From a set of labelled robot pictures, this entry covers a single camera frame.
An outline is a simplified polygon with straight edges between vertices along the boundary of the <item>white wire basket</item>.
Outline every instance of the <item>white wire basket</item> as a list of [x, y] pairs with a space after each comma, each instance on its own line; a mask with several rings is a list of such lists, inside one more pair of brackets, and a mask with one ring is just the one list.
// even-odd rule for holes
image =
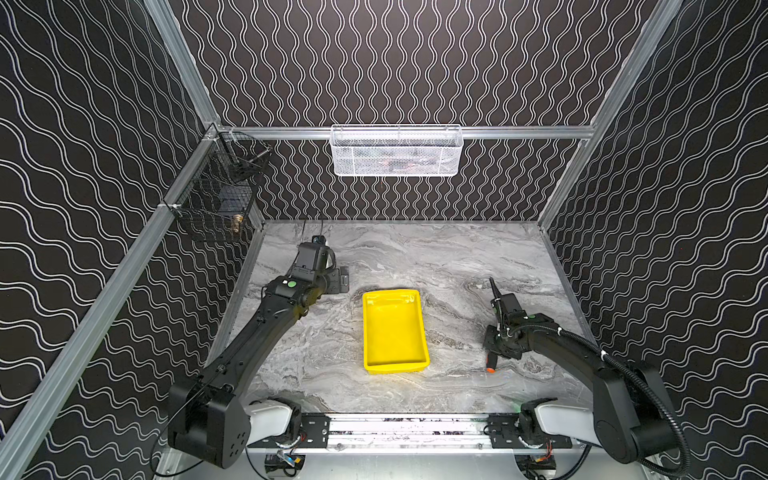
[[453, 177], [459, 125], [333, 125], [333, 171], [341, 177]]

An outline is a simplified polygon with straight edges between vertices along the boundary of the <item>small object in basket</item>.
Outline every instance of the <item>small object in basket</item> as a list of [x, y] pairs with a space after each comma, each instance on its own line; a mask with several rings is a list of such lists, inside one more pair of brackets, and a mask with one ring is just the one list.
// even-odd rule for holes
[[240, 233], [240, 225], [243, 224], [245, 216], [243, 214], [234, 214], [232, 216], [232, 233], [238, 235]]

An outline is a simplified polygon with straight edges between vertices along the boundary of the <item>aluminum frame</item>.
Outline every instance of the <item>aluminum frame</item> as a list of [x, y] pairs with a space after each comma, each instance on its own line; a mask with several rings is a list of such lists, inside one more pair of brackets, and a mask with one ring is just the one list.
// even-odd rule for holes
[[602, 141], [608, 127], [613, 124], [621, 106], [637, 83], [637, 79], [645, 69], [651, 55], [656, 51], [661, 37], [664, 36], [664, 32], [667, 31], [670, 23], [677, 15], [682, 3], [683, 0], [659, 0], [654, 6], [654, 10], [637, 36], [624, 66], [616, 76], [611, 89], [605, 95], [605, 100], [600, 105], [597, 114], [592, 119], [591, 125], [594, 128], [594, 134], [588, 141], [579, 144], [571, 161], [568, 162], [565, 172], [560, 177], [560, 181], [554, 188], [554, 192], [549, 197], [547, 205], [541, 212], [539, 224], [545, 230], [549, 230], [558, 211], [560, 211], [560, 207], [568, 198], [571, 188], [576, 184], [581, 172], [587, 166], [594, 149]]
[[[213, 127], [208, 129], [165, 195], [166, 204], [179, 201], [187, 183], [215, 144], [216, 135]], [[17, 480], [24, 473], [61, 407], [136, 286], [150, 258], [174, 222], [174, 214], [166, 204], [158, 205], [152, 213], [118, 268], [109, 277], [104, 289], [98, 294], [35, 393], [8, 430], [0, 449], [0, 478], [3, 480]]]
[[587, 317], [584, 315], [584, 312], [581, 310], [581, 303], [578, 301], [578, 297], [576, 297], [576, 293], [574, 293], [573, 287], [571, 287], [571, 281], [568, 279], [568, 275], [565, 274], [565, 270], [563, 270], [563, 264], [558, 258], [558, 253], [554, 250], [554, 245], [552, 245], [551, 240], [549, 240], [549, 233], [541, 228], [540, 231], [541, 241], [544, 242], [544, 247], [547, 249], [549, 257], [552, 259], [554, 270], [558, 273], [560, 283], [563, 286], [563, 290], [565, 290], [565, 295], [568, 297], [568, 302], [571, 304], [571, 308], [574, 311], [574, 315], [576, 315], [576, 319], [578, 320], [579, 325], [581, 325], [582, 336], [597, 345], [598, 341], [594, 338], [592, 329], [589, 328], [589, 322], [587, 321]]
[[[546, 449], [494, 449], [483, 430], [487, 413], [328, 413], [328, 446], [324, 449], [299, 447], [297, 454], [371, 455], [423, 454], [457, 455], [539, 455]], [[248, 448], [249, 453], [274, 453], [275, 448]], [[581, 452], [574, 440], [572, 449]]]
[[176, 19], [168, 0], [144, 0], [144, 5], [147, 7], [157, 31], [163, 38], [170, 58], [179, 71], [181, 83], [187, 89], [200, 121], [205, 125], [215, 124], [218, 126], [220, 124], [219, 114], [210, 99], [208, 89], [200, 76], [200, 70], [197, 68], [187, 41], [184, 40], [179, 21]]
[[[329, 140], [331, 127], [220, 127], [222, 133], [247, 134], [259, 140]], [[465, 127], [462, 136], [469, 140], [530, 138], [591, 138], [594, 128], [586, 127]]]

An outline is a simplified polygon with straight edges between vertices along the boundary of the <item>black bracket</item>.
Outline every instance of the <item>black bracket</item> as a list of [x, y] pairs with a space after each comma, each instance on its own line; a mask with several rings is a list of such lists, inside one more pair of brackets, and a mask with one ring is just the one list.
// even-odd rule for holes
[[[521, 430], [518, 424], [519, 415], [516, 413], [509, 415], [488, 415], [488, 425], [485, 427], [485, 433], [491, 437], [491, 447], [494, 449], [530, 449], [534, 448], [526, 445], [520, 440]], [[570, 449], [573, 447], [571, 439], [562, 435], [551, 435], [548, 440], [552, 443], [553, 449]]]
[[[325, 449], [328, 447], [328, 427], [330, 417], [322, 413], [302, 413], [299, 431], [305, 435], [302, 442], [294, 446], [298, 449]], [[268, 437], [248, 445], [252, 449], [281, 449], [274, 437]]]
[[330, 417], [322, 413], [301, 414], [301, 431], [306, 435], [303, 449], [324, 449], [328, 446]]

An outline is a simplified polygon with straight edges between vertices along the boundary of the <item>cable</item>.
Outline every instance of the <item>cable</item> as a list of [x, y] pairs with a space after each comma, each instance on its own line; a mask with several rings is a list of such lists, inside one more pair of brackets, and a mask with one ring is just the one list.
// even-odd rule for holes
[[263, 480], [269, 480], [264, 475], [261, 475], [258, 470], [256, 470], [256, 467], [253, 465], [253, 462], [250, 461], [250, 455], [248, 454], [248, 445], [245, 445], [245, 458], [248, 458], [248, 463], [250, 463], [250, 467], [253, 469], [254, 472], [256, 472], [256, 475], [260, 476]]
[[629, 367], [627, 367], [624, 362], [621, 362], [620, 360], [615, 359], [613, 356], [608, 355], [605, 351], [601, 350], [599, 346], [593, 344], [583, 336], [576, 335], [575, 333], [569, 332], [567, 330], [555, 329], [550, 326], [531, 323], [528, 325], [516, 326], [514, 329], [509, 331], [508, 336], [511, 337], [523, 329], [543, 330], [545, 332], [556, 333], [559, 336], [564, 336], [574, 340], [576, 343], [587, 347], [589, 350], [599, 355], [603, 362], [608, 364], [608, 366], [611, 368], [616, 369], [621, 375], [624, 376], [625, 379], [629, 380], [640, 391], [642, 391], [642, 393], [645, 394], [645, 396], [648, 397], [648, 399], [654, 404], [661, 416], [664, 417], [664, 420], [666, 420], [667, 424], [670, 426], [672, 435], [674, 436], [675, 442], [677, 443], [677, 449], [680, 451], [680, 464], [676, 468], [667, 468], [663, 467], [662, 465], [657, 465], [650, 460], [646, 460], [645, 458], [640, 458], [637, 461], [641, 465], [650, 468], [654, 472], [661, 473], [662, 475], [666, 475], [668, 477], [679, 478], [685, 476], [688, 473], [688, 470], [690, 469], [690, 449], [688, 448], [688, 441], [685, 439], [685, 435], [683, 434], [683, 429], [680, 427], [680, 424], [677, 423], [677, 419], [674, 418], [672, 412], [669, 411], [667, 406], [664, 405], [656, 393], [650, 389], [648, 384], [644, 382], [643, 379], [641, 379], [639, 376], [637, 376], [637, 373], [629, 369]]
[[168, 430], [168, 426], [169, 426], [169, 425], [170, 425], [170, 423], [171, 423], [171, 422], [173, 422], [173, 420], [176, 418], [176, 415], [178, 415], [178, 414], [179, 414], [179, 412], [181, 412], [182, 410], [184, 410], [185, 408], [187, 408], [187, 405], [189, 405], [189, 403], [190, 403], [192, 400], [195, 400], [195, 399], [197, 398], [197, 396], [198, 396], [198, 395], [200, 395], [200, 394], [201, 394], [201, 393], [202, 393], [202, 392], [205, 390], [205, 388], [206, 388], [207, 386], [209, 386], [209, 385], [210, 385], [210, 383], [211, 383], [211, 382], [213, 382], [213, 380], [214, 380], [214, 379], [215, 379], [215, 378], [216, 378], [218, 375], [219, 375], [219, 373], [218, 373], [218, 372], [214, 373], [214, 376], [210, 377], [210, 380], [208, 380], [208, 382], [207, 382], [205, 385], [201, 386], [201, 387], [200, 387], [200, 389], [199, 389], [199, 390], [197, 390], [197, 392], [195, 392], [195, 394], [194, 394], [194, 395], [192, 395], [192, 396], [191, 396], [191, 397], [190, 397], [190, 398], [189, 398], [189, 399], [188, 399], [186, 402], [184, 402], [184, 404], [183, 404], [181, 407], [179, 407], [179, 409], [178, 409], [178, 410], [177, 410], [177, 411], [176, 411], [176, 412], [175, 412], [173, 415], [171, 415], [171, 416], [170, 416], [170, 418], [168, 419], [168, 421], [167, 421], [167, 422], [165, 422], [165, 427], [163, 427], [163, 429], [162, 429], [162, 430], [160, 430], [160, 433], [158, 433], [158, 434], [157, 434], [157, 438], [154, 440], [154, 442], [152, 442], [152, 448], [150, 449], [150, 454], [149, 454], [149, 458], [150, 458], [150, 460], [149, 460], [149, 468], [150, 468], [150, 470], [152, 471], [152, 473], [153, 473], [154, 475], [156, 475], [156, 476], [158, 476], [158, 477], [162, 477], [162, 478], [171, 478], [171, 477], [175, 477], [176, 475], [181, 475], [182, 473], [185, 473], [185, 472], [189, 472], [189, 471], [190, 471], [192, 468], [195, 468], [195, 467], [197, 467], [199, 464], [203, 463], [203, 460], [200, 460], [198, 463], [196, 463], [196, 464], [192, 465], [191, 467], [187, 467], [187, 468], [185, 468], [184, 470], [182, 470], [182, 471], [180, 471], [180, 472], [176, 472], [176, 473], [170, 473], [170, 474], [164, 474], [164, 473], [158, 473], [158, 472], [157, 472], [157, 467], [158, 467], [158, 466], [160, 466], [160, 461], [159, 461], [159, 460], [157, 461], [157, 465], [152, 465], [152, 455], [154, 455], [154, 448], [157, 446], [157, 443], [160, 441], [160, 437], [161, 437], [161, 436], [163, 436], [163, 432], [165, 432], [166, 430]]
[[587, 460], [587, 455], [589, 455], [590, 450], [592, 450], [592, 445], [585, 446], [584, 451], [576, 461], [576, 465], [572, 466], [571, 469], [565, 472], [563, 475], [553, 478], [552, 480], [568, 480], [570, 477], [574, 476], [576, 472], [578, 472], [578, 469], [580, 469], [584, 462]]

